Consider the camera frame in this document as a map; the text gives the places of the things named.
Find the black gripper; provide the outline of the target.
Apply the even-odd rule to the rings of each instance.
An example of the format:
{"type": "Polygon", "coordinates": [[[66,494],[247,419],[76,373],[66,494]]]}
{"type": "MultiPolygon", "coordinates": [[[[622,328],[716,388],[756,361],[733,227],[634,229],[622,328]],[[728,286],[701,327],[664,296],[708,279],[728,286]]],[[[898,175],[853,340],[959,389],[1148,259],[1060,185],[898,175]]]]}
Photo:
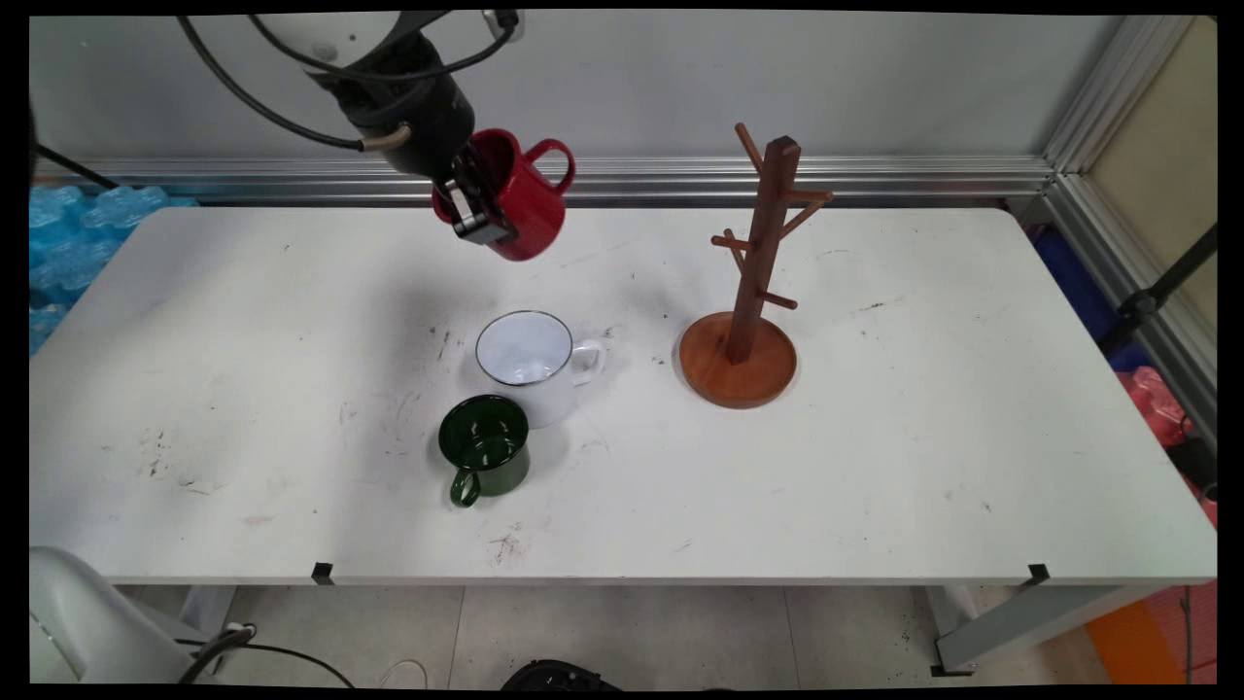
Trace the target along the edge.
{"type": "Polygon", "coordinates": [[[479,245],[511,242],[516,230],[503,214],[498,178],[476,145],[470,102],[452,75],[411,83],[356,83],[340,80],[336,101],[361,136],[378,139],[408,126],[409,138],[383,152],[396,172],[442,185],[442,204],[455,235],[479,245]],[[466,145],[466,174],[453,177],[453,162],[466,145]]]}

